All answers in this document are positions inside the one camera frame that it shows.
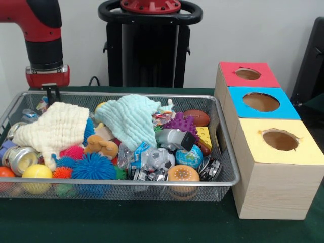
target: white wall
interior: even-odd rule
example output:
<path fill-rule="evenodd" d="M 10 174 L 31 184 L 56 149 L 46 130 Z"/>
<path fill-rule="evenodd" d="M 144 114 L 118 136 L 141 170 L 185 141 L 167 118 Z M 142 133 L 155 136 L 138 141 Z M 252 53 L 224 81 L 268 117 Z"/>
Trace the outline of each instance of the white wall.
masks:
<path fill-rule="evenodd" d="M 204 18 L 191 26 L 185 87 L 213 88 L 219 61 L 268 62 L 291 94 L 312 25 L 323 13 L 323 0 L 191 1 L 202 7 Z M 97 15 L 101 2 L 59 0 L 64 63 L 71 67 L 72 86 L 86 85 L 93 75 L 108 84 L 107 56 L 102 53 L 106 23 Z M 8 100 L 28 88 L 27 52 L 14 24 L 0 24 L 0 59 L 0 85 L 8 85 L 0 88 L 0 97 Z"/>

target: wooden box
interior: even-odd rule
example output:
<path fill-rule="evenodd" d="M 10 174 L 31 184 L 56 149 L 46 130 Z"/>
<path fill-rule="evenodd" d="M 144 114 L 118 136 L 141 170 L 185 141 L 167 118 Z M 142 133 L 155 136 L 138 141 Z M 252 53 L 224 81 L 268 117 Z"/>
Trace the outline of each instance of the wooden box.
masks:
<path fill-rule="evenodd" d="M 300 119 L 281 88 L 228 87 L 223 112 L 232 143 L 239 117 Z"/>
<path fill-rule="evenodd" d="M 324 176 L 324 156 L 300 120 L 240 118 L 232 187 L 243 219 L 304 219 Z"/>
<path fill-rule="evenodd" d="M 220 62 L 217 70 L 214 96 L 224 108 L 227 87 L 280 88 L 267 63 Z"/>

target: purple spiky toy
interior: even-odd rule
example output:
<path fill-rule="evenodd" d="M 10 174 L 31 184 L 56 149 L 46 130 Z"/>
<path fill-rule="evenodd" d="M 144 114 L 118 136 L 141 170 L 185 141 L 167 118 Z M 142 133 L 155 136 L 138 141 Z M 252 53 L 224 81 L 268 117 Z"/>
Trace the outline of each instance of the purple spiky toy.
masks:
<path fill-rule="evenodd" d="M 183 132 L 191 132 L 191 134 L 199 141 L 199 136 L 197 134 L 196 126 L 193 124 L 194 118 L 192 116 L 188 116 L 187 119 L 183 118 L 183 113 L 178 112 L 174 119 L 171 119 L 168 123 L 163 125 L 163 128 L 172 128 L 172 129 L 180 129 Z"/>

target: wire mesh tray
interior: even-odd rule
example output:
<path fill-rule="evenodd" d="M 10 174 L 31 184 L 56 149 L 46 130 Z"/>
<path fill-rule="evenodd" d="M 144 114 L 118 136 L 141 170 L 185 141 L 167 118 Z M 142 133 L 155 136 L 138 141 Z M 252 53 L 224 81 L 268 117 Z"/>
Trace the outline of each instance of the wire mesh tray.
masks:
<path fill-rule="evenodd" d="M 0 118 L 0 144 L 6 138 L 11 125 L 19 122 L 25 108 L 37 111 L 36 107 L 46 93 L 28 91 L 17 95 Z M 94 112 L 96 106 L 107 100 L 117 100 L 127 94 L 61 92 L 65 103 L 87 107 Z M 176 112 L 190 109 L 202 110 L 210 117 L 208 125 L 211 141 L 211 157 L 222 164 L 222 171 L 215 182 L 156 182 L 120 180 L 78 180 L 78 179 L 27 179 L 0 178 L 0 197 L 4 198 L 71 198 L 105 200 L 192 200 L 221 201 L 229 187 L 239 181 L 236 158 L 229 139 L 223 112 L 219 101 L 212 96 L 201 95 L 153 95 L 142 94 L 154 101 L 167 105 L 171 98 Z M 223 148 L 217 140 L 220 134 Z M 25 188 L 33 188 L 39 194 L 29 194 Z"/>

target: green table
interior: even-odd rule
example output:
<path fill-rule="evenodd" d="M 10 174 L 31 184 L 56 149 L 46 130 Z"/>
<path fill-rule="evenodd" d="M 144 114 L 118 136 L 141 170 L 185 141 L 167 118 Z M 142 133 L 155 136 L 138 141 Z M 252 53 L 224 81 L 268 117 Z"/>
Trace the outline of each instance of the green table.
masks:
<path fill-rule="evenodd" d="M 67 87 L 212 95 L 213 89 Z M 241 220 L 219 202 L 0 199 L 0 242 L 324 242 L 324 186 L 304 221 Z"/>

